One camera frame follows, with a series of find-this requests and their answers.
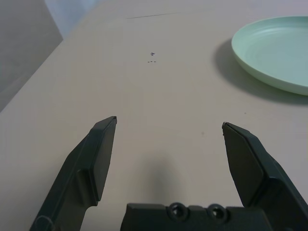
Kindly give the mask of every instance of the crack on table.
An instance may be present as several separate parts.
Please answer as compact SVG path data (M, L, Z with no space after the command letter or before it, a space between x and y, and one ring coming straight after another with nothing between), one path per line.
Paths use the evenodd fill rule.
M154 14L154 15L147 15L147 16L139 16L139 17L133 17L133 18L145 18L145 17L161 16L161 15L167 15L167 14L176 14L176 13L162 13L162 14Z

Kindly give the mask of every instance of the tabletop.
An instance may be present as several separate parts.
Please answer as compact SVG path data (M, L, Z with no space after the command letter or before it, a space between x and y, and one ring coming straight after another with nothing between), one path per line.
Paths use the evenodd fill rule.
M28 230L65 158L118 123L102 200L82 231L118 231L126 203L241 205L221 125L259 137L308 201L308 97L248 75L233 34L307 13L287 0L111 0L87 15L0 114L0 230Z

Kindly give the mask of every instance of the white table surface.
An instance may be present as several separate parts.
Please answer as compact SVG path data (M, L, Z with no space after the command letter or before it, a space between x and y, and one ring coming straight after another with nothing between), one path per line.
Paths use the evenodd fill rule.
M223 121L257 135L308 201L308 97L253 79L230 47L247 23L307 9L299 0L112 0L94 9L0 114L0 230L30 228L67 155L112 115L103 198L82 231L118 231L128 202L241 205Z

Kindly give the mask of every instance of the wall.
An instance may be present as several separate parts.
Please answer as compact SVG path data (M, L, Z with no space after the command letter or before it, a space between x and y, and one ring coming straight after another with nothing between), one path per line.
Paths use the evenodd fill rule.
M45 0L63 38L79 20L103 0Z
M44 0L0 1L0 111L61 41Z

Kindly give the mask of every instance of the plastic plate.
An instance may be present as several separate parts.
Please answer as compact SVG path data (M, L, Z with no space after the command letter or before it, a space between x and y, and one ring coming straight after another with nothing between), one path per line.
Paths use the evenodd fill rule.
M248 24L232 38L244 70L273 87L308 95L308 16Z

